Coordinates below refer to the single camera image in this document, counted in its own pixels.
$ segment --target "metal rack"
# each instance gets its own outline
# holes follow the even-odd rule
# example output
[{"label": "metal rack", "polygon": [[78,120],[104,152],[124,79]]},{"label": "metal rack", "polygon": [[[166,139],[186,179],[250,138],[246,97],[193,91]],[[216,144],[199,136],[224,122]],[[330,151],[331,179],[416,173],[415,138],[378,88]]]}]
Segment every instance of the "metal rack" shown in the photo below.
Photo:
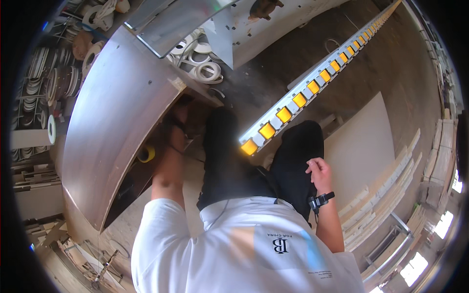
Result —
[{"label": "metal rack", "polygon": [[[398,225],[395,225],[393,229],[389,232],[389,234],[368,255],[364,256],[366,262],[369,265],[376,267],[374,261],[381,255],[383,251],[386,250],[386,248],[393,242],[393,240],[399,233],[404,233],[406,235],[406,238],[382,265],[377,267],[371,275],[369,275],[365,280],[363,280],[364,283],[371,279],[377,273],[381,274],[379,271],[382,270],[385,266],[387,266],[399,252],[402,253],[402,251],[406,251],[406,249],[408,249],[412,243],[410,240],[412,240],[414,236],[409,227],[407,227],[407,225],[401,220],[401,218],[399,218],[394,212],[391,213],[391,216],[397,221]],[[405,254],[402,255],[397,261],[395,261],[394,264],[400,263],[404,256]]]}]

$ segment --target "plywood sheet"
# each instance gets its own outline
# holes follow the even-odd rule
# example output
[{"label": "plywood sheet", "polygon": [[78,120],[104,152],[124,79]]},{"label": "plywood sheet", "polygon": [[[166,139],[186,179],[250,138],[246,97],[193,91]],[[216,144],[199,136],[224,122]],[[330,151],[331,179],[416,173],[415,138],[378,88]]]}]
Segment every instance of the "plywood sheet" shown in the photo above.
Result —
[{"label": "plywood sheet", "polygon": [[393,163],[393,137],[381,92],[324,141],[324,157],[333,170],[338,210]]}]

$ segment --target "metal rail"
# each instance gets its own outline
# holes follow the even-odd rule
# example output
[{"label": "metal rail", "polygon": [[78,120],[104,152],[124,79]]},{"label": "metal rail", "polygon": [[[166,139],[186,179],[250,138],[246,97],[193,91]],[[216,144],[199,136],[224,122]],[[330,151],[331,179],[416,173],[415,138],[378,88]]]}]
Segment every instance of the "metal rail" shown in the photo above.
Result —
[{"label": "metal rail", "polygon": [[400,3],[401,0],[393,2],[339,48],[327,55],[316,68],[239,137],[241,149],[248,155],[253,155],[278,135],[363,49]]}]

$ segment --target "wall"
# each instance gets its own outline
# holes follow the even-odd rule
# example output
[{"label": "wall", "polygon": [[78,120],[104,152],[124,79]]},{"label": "wall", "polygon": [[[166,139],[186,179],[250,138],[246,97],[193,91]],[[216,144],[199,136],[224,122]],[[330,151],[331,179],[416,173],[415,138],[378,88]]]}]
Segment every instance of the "wall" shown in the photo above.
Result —
[{"label": "wall", "polygon": [[41,219],[63,212],[61,184],[17,192],[15,197],[22,220]]}]

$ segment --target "metal bracket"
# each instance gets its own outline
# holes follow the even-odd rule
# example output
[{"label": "metal bracket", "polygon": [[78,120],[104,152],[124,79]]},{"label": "metal bracket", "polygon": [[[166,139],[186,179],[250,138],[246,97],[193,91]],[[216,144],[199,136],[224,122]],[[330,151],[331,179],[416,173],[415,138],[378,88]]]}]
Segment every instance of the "metal bracket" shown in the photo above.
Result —
[{"label": "metal bracket", "polygon": [[391,212],[391,216],[397,221],[398,225],[395,225],[395,230],[401,232],[401,233],[404,233],[406,234],[406,238],[404,239],[404,241],[399,245],[399,247],[388,257],[388,259],[386,259],[379,267],[376,267],[376,265],[374,264],[374,262],[370,259],[370,256],[372,254],[374,254],[379,248],[380,246],[386,241],[386,239],[390,236],[390,234],[393,233],[394,229],[391,230],[389,232],[389,234],[367,255],[367,256],[364,256],[366,262],[369,264],[369,265],[372,265],[373,267],[376,268],[376,270],[374,272],[372,272],[371,275],[369,275],[365,280],[363,280],[363,282],[365,283],[366,281],[368,281],[369,279],[371,279],[374,275],[376,275],[377,273],[379,273],[381,275],[381,273],[379,272],[381,269],[383,269],[386,265],[388,265],[388,263],[397,255],[397,253],[399,251],[402,251],[401,248],[403,248],[404,246],[408,245],[409,240],[410,239],[413,239],[414,236],[412,234],[412,231],[409,229],[409,227],[407,227],[407,225],[401,220],[400,217],[398,217],[394,212]]}]

